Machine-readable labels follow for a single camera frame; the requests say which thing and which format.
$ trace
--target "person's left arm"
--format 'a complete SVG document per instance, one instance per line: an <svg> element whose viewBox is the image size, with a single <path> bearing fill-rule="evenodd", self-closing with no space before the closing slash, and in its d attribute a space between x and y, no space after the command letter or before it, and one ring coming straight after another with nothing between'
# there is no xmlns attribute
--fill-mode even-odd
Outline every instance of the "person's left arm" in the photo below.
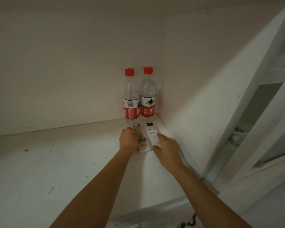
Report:
<svg viewBox="0 0 285 228"><path fill-rule="evenodd" d="M50 228L106 226L130 157L137 149L139 133L122 130L119 151L65 207Z"/></svg>

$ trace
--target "ceiling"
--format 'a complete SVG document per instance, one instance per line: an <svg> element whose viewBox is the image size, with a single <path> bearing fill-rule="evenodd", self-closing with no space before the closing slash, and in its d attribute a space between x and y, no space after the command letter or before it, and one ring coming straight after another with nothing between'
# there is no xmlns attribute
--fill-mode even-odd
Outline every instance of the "ceiling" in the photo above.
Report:
<svg viewBox="0 0 285 228"><path fill-rule="evenodd" d="M0 0L0 9L170 15L267 0Z"/></svg>

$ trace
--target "green mountain logo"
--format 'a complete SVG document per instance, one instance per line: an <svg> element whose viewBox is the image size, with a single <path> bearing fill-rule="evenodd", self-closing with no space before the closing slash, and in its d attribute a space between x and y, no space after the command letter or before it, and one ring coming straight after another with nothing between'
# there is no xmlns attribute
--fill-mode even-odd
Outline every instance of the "green mountain logo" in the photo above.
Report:
<svg viewBox="0 0 285 228"><path fill-rule="evenodd" d="M155 100L153 101L152 99L150 99L149 101L146 102L146 104L148 104L148 105L153 105L153 103L155 103Z"/></svg>

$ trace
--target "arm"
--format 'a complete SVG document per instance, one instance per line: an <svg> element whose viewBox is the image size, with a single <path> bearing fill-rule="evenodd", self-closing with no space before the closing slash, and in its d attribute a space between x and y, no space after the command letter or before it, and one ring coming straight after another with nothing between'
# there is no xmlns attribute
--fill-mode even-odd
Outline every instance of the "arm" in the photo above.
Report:
<svg viewBox="0 0 285 228"><path fill-rule="evenodd" d="M210 191L181 161L175 142L157 134L162 149L153 150L160 163L178 181L205 228L251 228L239 215Z"/></svg>
<svg viewBox="0 0 285 228"><path fill-rule="evenodd" d="M139 133L133 134L132 128L122 130L119 151L65 207L50 228L106 226L125 169L137 149L138 138Z"/></svg>

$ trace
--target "hand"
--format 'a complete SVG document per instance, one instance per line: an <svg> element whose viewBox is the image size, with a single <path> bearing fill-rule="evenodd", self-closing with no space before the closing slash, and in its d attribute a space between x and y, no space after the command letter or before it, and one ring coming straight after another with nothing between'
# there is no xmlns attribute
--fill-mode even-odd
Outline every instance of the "hand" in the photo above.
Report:
<svg viewBox="0 0 285 228"><path fill-rule="evenodd" d="M138 147L138 140L139 140L139 132L133 134L132 128L127 127L126 129L122 130L122 133L120 134L119 149L134 153L134 151Z"/></svg>
<svg viewBox="0 0 285 228"><path fill-rule="evenodd" d="M162 148L160 149L158 146L153 146L153 151L163 167L172 175L175 175L178 170L184 167L180 158L181 156L177 150L176 142L160 133L157 133L157 136Z"/></svg>

